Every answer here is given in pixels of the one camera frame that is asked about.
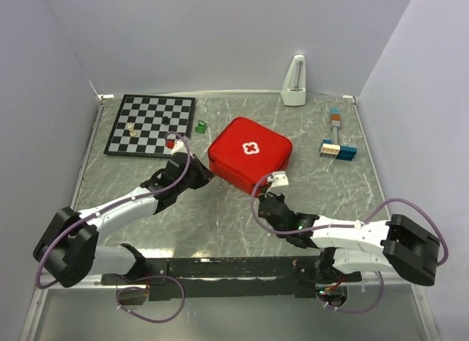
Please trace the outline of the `red black medicine case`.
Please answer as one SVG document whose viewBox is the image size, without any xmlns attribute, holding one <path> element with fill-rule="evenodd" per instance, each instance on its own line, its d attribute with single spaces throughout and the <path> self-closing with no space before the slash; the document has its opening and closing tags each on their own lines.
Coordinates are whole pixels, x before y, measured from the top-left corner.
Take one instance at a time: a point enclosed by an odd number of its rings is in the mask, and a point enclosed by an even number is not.
<svg viewBox="0 0 469 341">
<path fill-rule="evenodd" d="M 237 117 L 213 141 L 207 154 L 213 173 L 250 194 L 263 176 L 288 167 L 292 151 L 287 137 Z"/>
</svg>

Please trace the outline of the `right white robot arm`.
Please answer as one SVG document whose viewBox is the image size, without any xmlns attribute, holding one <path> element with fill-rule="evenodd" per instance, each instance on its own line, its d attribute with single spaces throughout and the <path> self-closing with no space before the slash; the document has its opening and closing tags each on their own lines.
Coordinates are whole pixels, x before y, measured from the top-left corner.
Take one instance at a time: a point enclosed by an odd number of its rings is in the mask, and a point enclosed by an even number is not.
<svg viewBox="0 0 469 341">
<path fill-rule="evenodd" d="M 296 213 L 284 195 L 259 195 L 261 224 L 302 249 L 322 250 L 319 270 L 328 281 L 356 272 L 391 272 L 416 285 L 433 286 L 440 240 L 412 219 L 393 214 L 389 220 L 345 221 Z"/>
</svg>

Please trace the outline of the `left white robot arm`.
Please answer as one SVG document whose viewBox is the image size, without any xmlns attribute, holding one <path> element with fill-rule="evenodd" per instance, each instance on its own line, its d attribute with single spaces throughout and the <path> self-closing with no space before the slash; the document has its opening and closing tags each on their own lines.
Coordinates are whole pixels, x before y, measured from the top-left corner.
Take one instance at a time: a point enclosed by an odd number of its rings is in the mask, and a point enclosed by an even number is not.
<svg viewBox="0 0 469 341">
<path fill-rule="evenodd" d="M 104 205 L 75 211 L 59 210 L 34 248 L 33 257 L 62 287 L 72 287 L 86 276 L 119 275 L 129 284 L 144 277 L 144 255 L 128 243 L 101 245 L 112 232 L 173 205 L 187 189 L 196 190 L 214 177 L 195 155 L 176 153 L 129 194 Z"/>
</svg>

